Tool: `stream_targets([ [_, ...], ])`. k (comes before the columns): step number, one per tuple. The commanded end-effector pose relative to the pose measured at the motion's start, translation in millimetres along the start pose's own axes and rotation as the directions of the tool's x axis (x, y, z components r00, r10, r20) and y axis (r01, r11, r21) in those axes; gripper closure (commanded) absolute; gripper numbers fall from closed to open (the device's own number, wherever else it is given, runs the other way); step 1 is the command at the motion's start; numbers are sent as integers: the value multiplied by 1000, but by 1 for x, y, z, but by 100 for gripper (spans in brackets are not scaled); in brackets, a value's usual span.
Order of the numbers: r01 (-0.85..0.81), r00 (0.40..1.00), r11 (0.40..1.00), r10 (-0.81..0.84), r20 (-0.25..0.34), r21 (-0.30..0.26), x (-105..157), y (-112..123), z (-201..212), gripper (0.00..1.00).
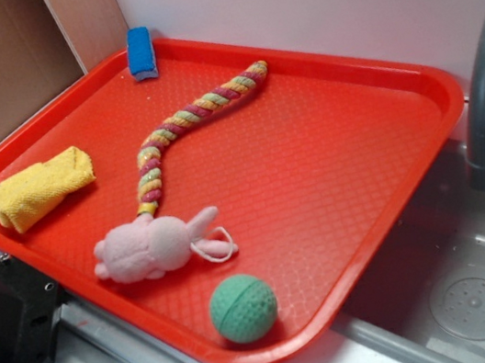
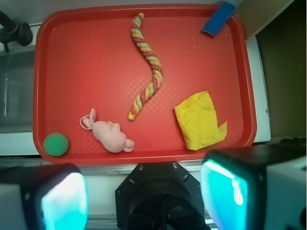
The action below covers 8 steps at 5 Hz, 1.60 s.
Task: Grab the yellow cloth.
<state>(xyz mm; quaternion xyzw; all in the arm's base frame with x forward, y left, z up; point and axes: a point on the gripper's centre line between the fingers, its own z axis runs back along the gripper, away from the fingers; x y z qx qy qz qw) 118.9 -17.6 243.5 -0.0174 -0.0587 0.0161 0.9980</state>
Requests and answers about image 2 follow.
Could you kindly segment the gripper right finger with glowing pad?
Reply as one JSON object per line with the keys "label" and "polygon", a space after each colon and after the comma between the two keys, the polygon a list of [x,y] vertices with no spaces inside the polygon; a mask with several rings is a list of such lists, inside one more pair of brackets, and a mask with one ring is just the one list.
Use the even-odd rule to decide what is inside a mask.
{"label": "gripper right finger with glowing pad", "polygon": [[304,230],[306,147],[255,145],[207,152],[201,195],[220,230]]}

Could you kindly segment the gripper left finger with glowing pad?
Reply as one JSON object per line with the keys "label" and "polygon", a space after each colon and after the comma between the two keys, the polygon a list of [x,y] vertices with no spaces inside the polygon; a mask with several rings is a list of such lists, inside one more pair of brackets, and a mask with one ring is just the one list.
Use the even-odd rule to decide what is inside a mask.
{"label": "gripper left finger with glowing pad", "polygon": [[2,166],[2,230],[83,230],[89,210],[85,176],[73,164]]}

